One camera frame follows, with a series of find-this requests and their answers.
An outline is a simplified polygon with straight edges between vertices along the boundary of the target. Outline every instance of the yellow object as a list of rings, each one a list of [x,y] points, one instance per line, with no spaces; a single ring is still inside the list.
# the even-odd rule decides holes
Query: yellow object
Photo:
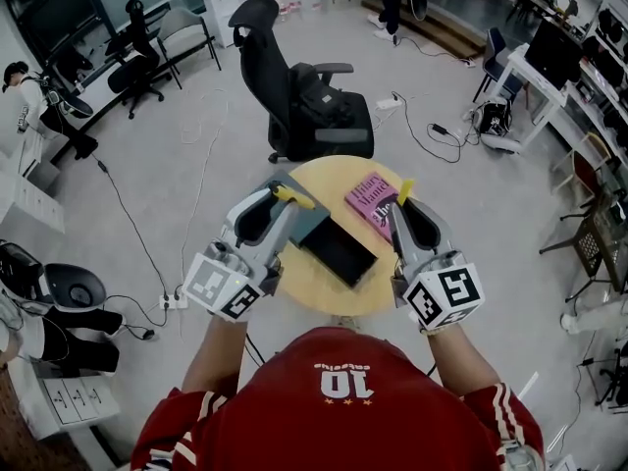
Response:
[[[414,180],[403,181],[403,183],[401,184],[401,191],[399,192],[399,196],[396,199],[396,201],[399,203],[399,206],[403,206],[403,203],[405,202],[405,199],[408,198],[408,195],[410,194],[410,190],[412,189],[413,185]]]
[[[305,209],[314,209],[316,204],[307,195],[297,192],[294,188],[280,184],[273,190],[273,195],[280,200],[289,201],[295,200],[296,203]]]

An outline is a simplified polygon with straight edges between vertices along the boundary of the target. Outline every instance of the wooden step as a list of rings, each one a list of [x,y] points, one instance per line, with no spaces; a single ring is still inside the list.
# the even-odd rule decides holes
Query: wooden step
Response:
[[[362,7],[381,13],[381,0],[363,0]],[[429,38],[456,58],[476,58],[484,53],[486,42],[475,33],[434,9],[428,10],[424,21],[418,21],[411,12],[401,9],[401,23]]]

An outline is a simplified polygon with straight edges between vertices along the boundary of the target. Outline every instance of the gray floor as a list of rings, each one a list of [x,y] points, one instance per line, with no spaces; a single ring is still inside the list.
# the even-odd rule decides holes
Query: gray floor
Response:
[[[422,56],[412,44],[393,48],[372,36],[365,17],[363,9],[338,11],[306,22],[290,17],[276,26],[276,34],[289,64],[352,63],[355,74],[338,76],[334,84],[363,93],[370,107],[390,97],[391,90],[407,97],[409,118],[418,137],[433,151],[455,157],[453,148],[429,140],[424,127],[434,122],[466,134],[467,124],[461,116],[471,107],[481,69],[467,69],[447,57]],[[422,37],[416,39],[428,52],[439,51]],[[180,252],[185,226],[208,141],[224,117],[226,100],[230,112],[209,158],[185,251],[186,266],[194,252],[203,250],[219,233],[232,206],[278,168],[294,166],[267,162],[271,151],[266,141],[267,115],[242,82],[237,50],[232,47],[219,54],[221,73],[203,51],[181,64],[183,91],[170,82],[163,88],[163,103],[147,98],[133,121],[119,106],[92,131],[100,141],[98,156],[108,165],[170,291],[182,281]],[[522,99],[517,100],[514,111],[514,132],[518,134],[529,127],[530,116]],[[193,145],[182,144],[182,138],[197,137],[200,140]],[[565,198],[550,194],[548,169],[560,156],[560,146],[543,131],[525,156],[498,156],[483,146],[467,145],[461,161],[448,165],[417,146],[401,111],[383,122],[376,141],[375,159],[416,180],[418,197],[448,220],[458,247],[477,265],[487,303],[465,323],[473,342],[516,393],[538,372],[539,380],[524,402],[541,424],[548,445],[576,416],[575,365],[591,340],[591,334],[570,337],[558,325],[565,295],[584,278],[575,254],[569,249],[543,257],[538,254],[551,238],[567,236],[577,225],[563,225],[561,232],[555,227],[558,216],[569,208]],[[45,262],[88,268],[103,280],[110,294],[131,295],[144,308],[153,307],[161,291],[159,281],[95,162],[68,160],[57,189],[66,211],[66,235],[33,230],[9,219],[0,227],[1,237],[20,243]],[[587,293],[579,305],[595,303],[604,289]],[[124,312],[131,323],[145,325],[132,304],[113,300],[111,308]],[[150,315],[156,321],[163,319],[159,309]],[[113,389],[123,413],[105,424],[105,430],[118,451],[130,451],[155,404],[181,384],[209,319],[192,306],[180,314],[172,312],[155,341],[139,342],[129,334],[116,339],[122,359]],[[258,304],[249,331],[268,357],[328,319],[278,295]],[[399,345],[419,368],[431,366],[425,340],[403,311],[391,309],[371,316],[362,326],[366,333]],[[598,333],[592,352],[598,357],[609,354],[614,336],[612,332]],[[244,357],[242,367],[245,382],[254,365]],[[580,395],[582,413],[566,436],[563,453],[573,453],[583,468],[600,465],[599,469],[613,469],[626,456],[628,418],[594,407],[587,376]],[[550,459],[557,457],[558,447],[549,454]]]
[[[506,17],[512,11],[509,0],[429,0],[430,5],[436,5],[454,17],[464,21],[469,27],[486,35],[487,29],[499,28],[506,44],[514,49],[524,42],[530,42],[537,32],[540,18],[529,16],[527,21],[517,21],[516,14],[506,22]]]

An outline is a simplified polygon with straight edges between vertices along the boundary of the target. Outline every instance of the chair armrest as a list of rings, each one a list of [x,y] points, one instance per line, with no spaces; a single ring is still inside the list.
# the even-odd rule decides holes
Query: chair armrest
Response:
[[[364,143],[369,138],[367,130],[347,129],[347,130],[315,130],[314,139],[318,143],[327,143],[334,145],[349,145],[355,143]]]
[[[348,63],[321,63],[314,65],[317,74],[321,74],[321,80],[329,85],[333,74],[352,74],[353,66]]]

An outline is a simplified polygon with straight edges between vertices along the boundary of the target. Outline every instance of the pink book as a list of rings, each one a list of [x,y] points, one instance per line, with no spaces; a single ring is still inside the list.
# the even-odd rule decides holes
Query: pink book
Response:
[[[388,213],[399,192],[377,173],[371,173],[344,200],[388,242],[391,239]]]

